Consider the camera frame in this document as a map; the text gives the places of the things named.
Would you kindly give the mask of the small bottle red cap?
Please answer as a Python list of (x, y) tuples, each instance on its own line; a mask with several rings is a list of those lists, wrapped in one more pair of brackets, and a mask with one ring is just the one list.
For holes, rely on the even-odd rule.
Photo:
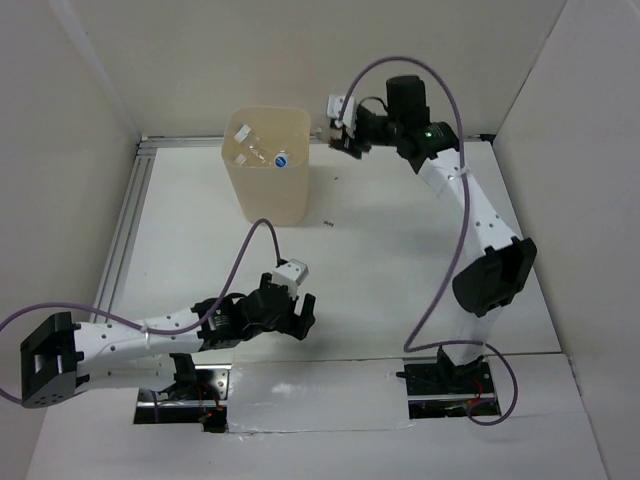
[(318, 127), (315, 130), (315, 137), (320, 143), (326, 144), (334, 150), (341, 150), (344, 146), (343, 131), (341, 129)]

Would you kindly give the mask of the clear bottle white cap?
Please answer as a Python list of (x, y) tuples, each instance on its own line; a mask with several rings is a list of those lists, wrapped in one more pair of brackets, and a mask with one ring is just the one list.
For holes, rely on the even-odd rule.
[(284, 169), (290, 164), (289, 154), (283, 150), (274, 150), (262, 144), (248, 146), (244, 166), (255, 168)]

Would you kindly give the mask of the clear bottle diagonal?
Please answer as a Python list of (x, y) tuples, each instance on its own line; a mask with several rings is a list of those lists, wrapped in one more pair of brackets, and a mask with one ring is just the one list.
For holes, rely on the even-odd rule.
[(266, 158), (269, 154), (269, 149), (265, 141), (247, 124), (240, 126), (234, 134), (233, 139), (258, 157)]

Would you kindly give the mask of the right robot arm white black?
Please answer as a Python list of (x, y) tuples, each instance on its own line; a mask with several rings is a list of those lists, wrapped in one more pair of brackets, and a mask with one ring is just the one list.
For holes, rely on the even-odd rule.
[(436, 379), (448, 392), (460, 391), (471, 379), (491, 330), (519, 294), (531, 273), (537, 247), (500, 217), (471, 173), (459, 126), (435, 122), (425, 83), (416, 75), (390, 78), (383, 113), (375, 114), (350, 95), (327, 103), (330, 146), (359, 159), (384, 146), (411, 166), (440, 201), (461, 218), (461, 229), (437, 297), (451, 293), (456, 302), (452, 338), (439, 343), (444, 362)]

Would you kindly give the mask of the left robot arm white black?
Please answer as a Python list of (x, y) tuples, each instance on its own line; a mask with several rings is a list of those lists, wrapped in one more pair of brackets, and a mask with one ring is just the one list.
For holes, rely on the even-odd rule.
[(27, 409), (58, 405), (89, 390), (143, 388), (176, 399), (196, 390), (193, 354), (238, 346), (270, 332), (306, 338), (316, 298), (299, 297), (296, 283), (272, 272), (250, 294), (231, 293), (171, 315), (148, 319), (140, 330), (116, 322), (76, 322), (50, 315), (20, 345), (21, 398)]

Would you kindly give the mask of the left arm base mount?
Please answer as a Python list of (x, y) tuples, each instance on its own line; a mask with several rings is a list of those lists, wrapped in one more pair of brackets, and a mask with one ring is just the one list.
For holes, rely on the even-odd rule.
[(204, 432), (226, 433), (231, 366), (197, 365), (188, 354), (169, 358), (169, 386), (139, 390), (133, 423), (199, 424)]

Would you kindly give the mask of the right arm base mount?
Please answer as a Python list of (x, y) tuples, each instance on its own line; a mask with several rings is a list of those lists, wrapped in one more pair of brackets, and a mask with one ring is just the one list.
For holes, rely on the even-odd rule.
[(405, 362), (395, 376), (405, 382), (412, 420), (501, 415), (489, 363), (480, 356), (455, 366), (440, 347), (434, 359)]

